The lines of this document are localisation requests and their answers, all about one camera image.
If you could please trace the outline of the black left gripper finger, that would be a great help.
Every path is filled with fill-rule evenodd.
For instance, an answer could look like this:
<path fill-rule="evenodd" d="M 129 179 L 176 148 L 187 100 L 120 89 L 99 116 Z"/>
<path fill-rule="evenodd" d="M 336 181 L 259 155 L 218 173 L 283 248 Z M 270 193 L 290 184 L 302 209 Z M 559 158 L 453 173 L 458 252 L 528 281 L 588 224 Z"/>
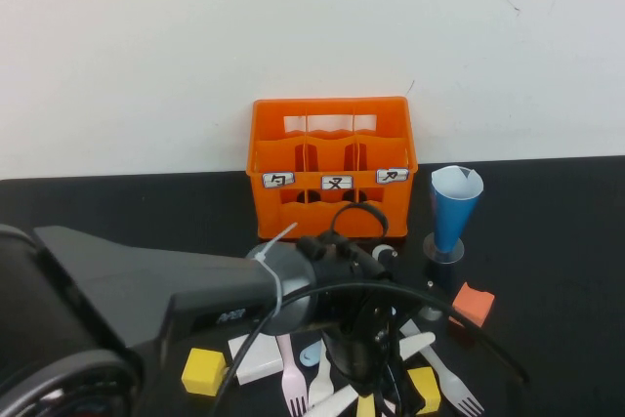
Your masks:
<path fill-rule="evenodd" d="M 398 327 L 394 323 L 387 323 L 381 330 L 381 351 L 385 363 L 401 363 L 400 339 Z"/>
<path fill-rule="evenodd" d="M 381 374 L 381 348 L 374 341 L 325 334 L 325 346 L 338 373 L 361 396 L 375 392 Z"/>

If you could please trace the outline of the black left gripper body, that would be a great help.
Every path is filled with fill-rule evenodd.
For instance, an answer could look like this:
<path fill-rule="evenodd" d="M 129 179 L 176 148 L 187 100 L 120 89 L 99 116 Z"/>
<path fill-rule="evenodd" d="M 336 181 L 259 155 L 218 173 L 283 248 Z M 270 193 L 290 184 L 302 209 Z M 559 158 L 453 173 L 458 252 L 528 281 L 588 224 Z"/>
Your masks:
<path fill-rule="evenodd" d="M 337 289 L 319 295 L 319 319 L 324 339 L 371 338 L 396 313 L 408 308 L 408 301 L 395 290 L 375 286 Z"/>

